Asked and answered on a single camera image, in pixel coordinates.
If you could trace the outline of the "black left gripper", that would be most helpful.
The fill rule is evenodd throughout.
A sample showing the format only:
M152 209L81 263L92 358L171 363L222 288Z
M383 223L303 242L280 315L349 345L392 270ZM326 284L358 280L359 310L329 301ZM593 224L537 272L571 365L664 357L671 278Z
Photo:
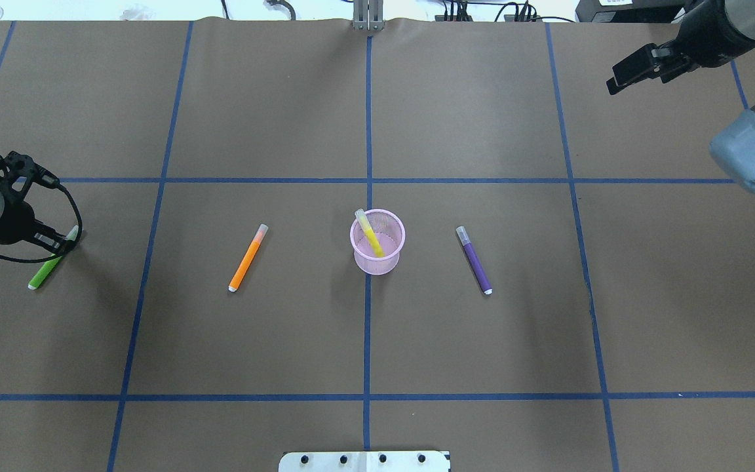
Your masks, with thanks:
M0 215L0 245L13 245L28 242L48 251L51 255L65 254L76 245L66 239L67 234L58 233L49 226L38 226L33 207L25 201L24 195L12 190L0 190L3 211Z

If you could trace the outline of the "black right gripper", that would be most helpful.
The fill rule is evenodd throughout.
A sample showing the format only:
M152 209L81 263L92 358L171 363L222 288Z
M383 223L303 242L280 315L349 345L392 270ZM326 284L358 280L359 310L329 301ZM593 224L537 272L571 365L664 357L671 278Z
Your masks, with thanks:
M702 1L684 15L670 47L646 44L611 67L611 96L646 79L668 83L675 56L698 67L715 68L742 54L742 36L726 16L724 1Z

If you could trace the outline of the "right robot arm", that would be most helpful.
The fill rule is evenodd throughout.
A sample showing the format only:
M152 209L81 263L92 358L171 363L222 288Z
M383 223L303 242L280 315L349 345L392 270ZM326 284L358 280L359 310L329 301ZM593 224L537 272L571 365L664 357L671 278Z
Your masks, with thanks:
M755 49L755 1L701 1L686 11L674 39L646 44L612 66L606 81L615 95L646 79L669 83L701 67L725 65ZM713 161L755 194L755 105L742 111L709 144Z

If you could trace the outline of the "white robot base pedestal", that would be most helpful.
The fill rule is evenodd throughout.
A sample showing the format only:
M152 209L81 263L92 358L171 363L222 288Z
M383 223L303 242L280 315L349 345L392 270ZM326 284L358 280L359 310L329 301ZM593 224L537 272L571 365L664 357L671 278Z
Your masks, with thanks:
M279 471L450 471L450 453L438 450L292 452Z

